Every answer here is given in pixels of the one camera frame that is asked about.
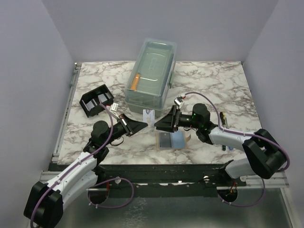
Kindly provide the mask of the black VIP credit card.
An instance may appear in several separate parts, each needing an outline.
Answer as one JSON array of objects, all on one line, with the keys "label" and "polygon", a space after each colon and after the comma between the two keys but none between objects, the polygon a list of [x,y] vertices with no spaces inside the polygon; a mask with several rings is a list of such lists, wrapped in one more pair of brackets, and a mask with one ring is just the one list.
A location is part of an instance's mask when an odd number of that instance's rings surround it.
[{"label": "black VIP credit card", "polygon": [[171,148],[171,134],[166,132],[159,133],[159,146],[160,149],[170,149]]}]

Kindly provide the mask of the black card box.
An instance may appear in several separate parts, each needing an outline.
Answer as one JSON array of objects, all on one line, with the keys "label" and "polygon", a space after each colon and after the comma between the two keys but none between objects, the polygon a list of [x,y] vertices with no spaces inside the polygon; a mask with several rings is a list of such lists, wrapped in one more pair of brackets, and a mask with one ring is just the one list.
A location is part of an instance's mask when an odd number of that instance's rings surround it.
[{"label": "black card box", "polygon": [[105,107],[111,106],[114,103],[114,96],[103,84],[81,96],[79,104],[84,110],[87,118],[98,115],[104,110],[101,104]]}]

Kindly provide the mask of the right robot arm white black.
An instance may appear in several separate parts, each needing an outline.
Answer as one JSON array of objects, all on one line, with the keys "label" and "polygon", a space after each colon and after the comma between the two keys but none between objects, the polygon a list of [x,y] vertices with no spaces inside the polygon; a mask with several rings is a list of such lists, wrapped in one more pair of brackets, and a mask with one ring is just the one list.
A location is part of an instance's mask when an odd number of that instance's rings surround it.
[{"label": "right robot arm white black", "polygon": [[179,127],[196,129],[198,139],[211,145],[231,146],[246,154],[246,158],[227,162],[219,173],[218,180],[229,186],[241,176],[257,175],[270,179],[281,166],[287,163],[287,157],[272,135],[260,129],[254,133],[241,133],[222,130],[210,120],[210,112],[204,104],[195,104],[190,115],[183,114],[173,105],[171,110],[154,125],[157,130],[173,133]]}]

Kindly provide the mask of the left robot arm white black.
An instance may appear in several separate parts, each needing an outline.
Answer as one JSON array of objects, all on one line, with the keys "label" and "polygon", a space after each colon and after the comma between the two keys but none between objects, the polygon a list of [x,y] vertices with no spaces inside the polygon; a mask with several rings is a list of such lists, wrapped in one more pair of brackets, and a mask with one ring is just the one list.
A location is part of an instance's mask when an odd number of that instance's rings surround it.
[{"label": "left robot arm white black", "polygon": [[24,216],[33,228],[54,228],[65,209],[91,186],[102,187],[105,175],[98,165],[109,153],[107,145],[123,135],[132,136],[148,126],[121,114],[116,123],[98,121],[93,125],[89,142],[83,152],[61,173],[45,183],[32,187],[24,209]]}]

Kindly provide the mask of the white card in box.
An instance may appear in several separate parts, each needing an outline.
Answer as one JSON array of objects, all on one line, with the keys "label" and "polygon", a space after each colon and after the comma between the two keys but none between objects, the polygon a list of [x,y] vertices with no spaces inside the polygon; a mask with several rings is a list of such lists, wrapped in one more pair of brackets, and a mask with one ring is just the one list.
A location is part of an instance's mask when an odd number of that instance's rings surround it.
[{"label": "white card in box", "polygon": [[88,110],[98,110],[102,109],[100,104],[104,106],[111,105],[113,97],[109,93],[98,94],[93,96],[87,103],[86,106]]}]

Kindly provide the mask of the orange tool inside toolbox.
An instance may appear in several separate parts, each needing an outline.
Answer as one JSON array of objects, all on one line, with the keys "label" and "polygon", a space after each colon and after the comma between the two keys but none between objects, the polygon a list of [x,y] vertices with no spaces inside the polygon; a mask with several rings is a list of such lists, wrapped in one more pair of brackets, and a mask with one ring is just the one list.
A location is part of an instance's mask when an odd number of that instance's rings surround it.
[{"label": "orange tool inside toolbox", "polygon": [[131,87],[130,87],[131,90],[136,90],[137,85],[138,85],[139,80],[140,80],[140,77],[141,77],[140,74],[136,74],[136,75],[134,76],[133,81],[132,81],[132,84],[131,84]]}]

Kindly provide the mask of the translucent green plastic toolbox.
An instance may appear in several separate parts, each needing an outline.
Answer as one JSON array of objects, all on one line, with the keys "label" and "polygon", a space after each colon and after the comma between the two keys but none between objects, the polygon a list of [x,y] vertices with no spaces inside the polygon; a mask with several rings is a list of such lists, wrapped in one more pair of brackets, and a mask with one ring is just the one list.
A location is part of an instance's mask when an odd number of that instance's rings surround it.
[{"label": "translucent green plastic toolbox", "polygon": [[[160,117],[174,78],[177,44],[171,41],[147,38],[140,50],[125,87],[125,102],[131,112],[155,110]],[[136,74],[140,80],[136,90],[131,84]]]}]

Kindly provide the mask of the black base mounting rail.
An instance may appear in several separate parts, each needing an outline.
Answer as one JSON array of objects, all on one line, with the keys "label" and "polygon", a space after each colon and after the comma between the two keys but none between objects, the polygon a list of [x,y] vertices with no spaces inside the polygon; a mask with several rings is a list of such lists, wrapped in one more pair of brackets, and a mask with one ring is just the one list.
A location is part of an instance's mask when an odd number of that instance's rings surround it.
[{"label": "black base mounting rail", "polygon": [[127,198],[131,192],[135,197],[148,198],[216,197],[218,187],[228,190],[233,184],[245,186],[240,179],[234,180],[224,174],[223,164],[101,164],[94,172],[97,183],[91,193],[97,198],[105,192],[104,181],[114,178],[118,178],[120,183],[110,182],[111,198]]}]

